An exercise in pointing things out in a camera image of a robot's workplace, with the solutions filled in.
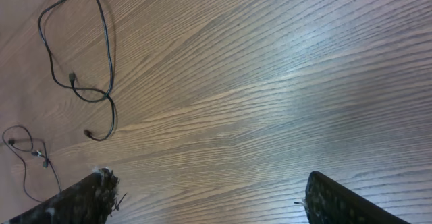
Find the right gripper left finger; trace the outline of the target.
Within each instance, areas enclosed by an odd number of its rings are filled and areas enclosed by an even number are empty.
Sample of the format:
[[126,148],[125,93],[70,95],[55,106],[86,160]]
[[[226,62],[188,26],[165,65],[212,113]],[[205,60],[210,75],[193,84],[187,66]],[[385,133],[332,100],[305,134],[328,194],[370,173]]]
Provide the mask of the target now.
[[6,224],[105,224],[119,209],[119,178],[108,168],[97,169]]

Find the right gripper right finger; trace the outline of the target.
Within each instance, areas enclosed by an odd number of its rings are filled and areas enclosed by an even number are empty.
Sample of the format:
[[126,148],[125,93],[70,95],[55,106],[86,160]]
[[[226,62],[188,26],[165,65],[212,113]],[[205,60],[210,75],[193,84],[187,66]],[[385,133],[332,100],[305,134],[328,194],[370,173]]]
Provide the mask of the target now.
[[309,223],[408,224],[318,171],[308,177],[304,209]]

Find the black usb cable long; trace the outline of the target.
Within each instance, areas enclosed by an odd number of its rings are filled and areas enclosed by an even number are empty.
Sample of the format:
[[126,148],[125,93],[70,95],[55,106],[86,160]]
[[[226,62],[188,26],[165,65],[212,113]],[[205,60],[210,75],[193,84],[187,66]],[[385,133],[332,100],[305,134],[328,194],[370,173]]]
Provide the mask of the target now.
[[[110,127],[108,129],[108,132],[106,133],[105,136],[102,137],[96,137],[93,135],[93,133],[90,130],[83,130],[84,135],[96,142],[102,142],[106,139],[108,139],[108,137],[110,137],[110,135],[113,133],[114,131],[114,127],[115,127],[115,119],[116,119],[116,111],[115,111],[115,103],[113,101],[113,99],[111,98],[111,92],[113,90],[113,86],[114,86],[114,82],[115,82],[115,70],[114,70],[114,63],[113,63],[113,59],[111,56],[111,45],[110,45],[110,40],[109,40],[109,32],[108,32],[108,28],[107,28],[107,23],[106,23],[106,19],[105,19],[105,15],[103,12],[103,8],[101,5],[100,0],[95,0],[98,11],[99,11],[99,15],[101,18],[101,24],[102,24],[102,29],[103,29],[103,35],[105,38],[105,47],[106,47],[106,54],[107,54],[107,60],[108,60],[108,65],[109,65],[109,85],[108,85],[108,89],[106,91],[100,90],[98,88],[85,88],[85,87],[76,87],[75,82],[76,82],[76,74],[74,72],[71,72],[68,74],[68,78],[69,78],[69,83],[70,85],[67,86],[65,84],[62,84],[61,82],[59,82],[56,78],[55,75],[55,70],[53,67],[53,54],[51,52],[50,46],[45,38],[45,35],[43,33],[43,29],[42,29],[42,19],[44,18],[45,14],[50,12],[52,9],[56,8],[57,6],[60,6],[61,4],[65,3],[68,0],[58,0],[57,2],[55,2],[54,4],[48,6],[46,9],[42,10],[40,15],[38,16],[37,19],[37,28],[38,28],[38,34],[40,36],[40,39],[42,40],[46,50],[47,50],[47,55],[49,58],[49,65],[50,65],[50,72],[51,72],[51,77],[54,81],[54,83],[56,83],[58,86],[71,90],[81,101],[87,102],[87,103],[99,103],[102,101],[106,101],[108,100],[110,105],[111,105],[111,124]],[[96,92],[101,94],[101,98],[99,99],[86,99],[84,98],[78,91],[89,91],[89,92]]]

